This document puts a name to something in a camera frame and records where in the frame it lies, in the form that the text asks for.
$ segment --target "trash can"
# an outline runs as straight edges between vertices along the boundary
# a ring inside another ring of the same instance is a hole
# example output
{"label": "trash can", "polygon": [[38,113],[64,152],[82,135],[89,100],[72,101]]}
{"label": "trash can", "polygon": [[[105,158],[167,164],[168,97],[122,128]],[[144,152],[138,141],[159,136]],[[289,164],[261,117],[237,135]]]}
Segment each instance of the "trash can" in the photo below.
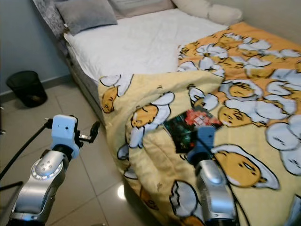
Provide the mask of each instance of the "trash can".
{"label": "trash can", "polygon": [[46,92],[36,72],[15,73],[7,79],[6,84],[27,107],[39,106],[47,100]]}

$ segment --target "wall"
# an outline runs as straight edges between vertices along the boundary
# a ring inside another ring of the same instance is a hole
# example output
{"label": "wall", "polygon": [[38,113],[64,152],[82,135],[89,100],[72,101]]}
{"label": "wall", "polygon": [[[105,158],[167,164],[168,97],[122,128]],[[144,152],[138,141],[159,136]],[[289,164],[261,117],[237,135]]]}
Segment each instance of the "wall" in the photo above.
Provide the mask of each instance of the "wall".
{"label": "wall", "polygon": [[34,7],[31,0],[0,0],[1,94],[18,71],[35,71],[41,81],[70,74]]}
{"label": "wall", "polygon": [[301,44],[301,0],[210,0],[240,8],[252,26]]}

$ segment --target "white pillow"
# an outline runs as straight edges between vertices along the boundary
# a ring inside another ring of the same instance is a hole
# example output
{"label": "white pillow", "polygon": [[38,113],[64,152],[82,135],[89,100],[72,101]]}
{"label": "white pillow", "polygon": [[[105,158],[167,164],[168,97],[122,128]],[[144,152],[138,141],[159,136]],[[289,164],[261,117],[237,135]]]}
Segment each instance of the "white pillow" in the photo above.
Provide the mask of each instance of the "white pillow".
{"label": "white pillow", "polygon": [[208,18],[210,2],[206,0],[172,0],[183,12],[197,17]]}
{"label": "white pillow", "polygon": [[242,21],[243,13],[238,8],[213,5],[209,9],[209,19],[218,24],[231,25]]}

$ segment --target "tile floor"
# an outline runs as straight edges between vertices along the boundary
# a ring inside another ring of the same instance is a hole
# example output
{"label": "tile floor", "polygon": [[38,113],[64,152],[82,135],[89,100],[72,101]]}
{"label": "tile floor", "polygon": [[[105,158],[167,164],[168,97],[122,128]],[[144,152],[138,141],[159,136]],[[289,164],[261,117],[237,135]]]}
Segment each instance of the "tile floor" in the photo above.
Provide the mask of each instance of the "tile floor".
{"label": "tile floor", "polygon": [[[48,100],[36,108],[26,108],[19,100],[2,104],[0,168],[44,123],[56,114],[73,114],[79,119],[82,134],[89,134],[96,115],[73,82],[46,90]],[[7,172],[1,186],[27,181],[32,164],[51,143],[50,130],[38,136]],[[84,144],[80,156],[70,162],[60,186],[47,226],[154,226],[159,225],[138,197],[124,183],[107,147],[105,130],[93,144]],[[17,189],[0,193],[0,226],[5,226]]]}

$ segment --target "colorful book cover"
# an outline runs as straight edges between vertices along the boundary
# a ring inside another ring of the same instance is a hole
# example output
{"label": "colorful book cover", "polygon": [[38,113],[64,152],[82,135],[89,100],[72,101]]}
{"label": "colorful book cover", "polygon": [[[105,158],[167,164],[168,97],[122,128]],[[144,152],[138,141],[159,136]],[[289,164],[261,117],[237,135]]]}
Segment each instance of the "colorful book cover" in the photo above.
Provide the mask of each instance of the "colorful book cover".
{"label": "colorful book cover", "polygon": [[177,153],[188,153],[195,145],[197,130],[201,127],[218,129],[222,122],[205,108],[196,106],[163,123],[172,137]]}

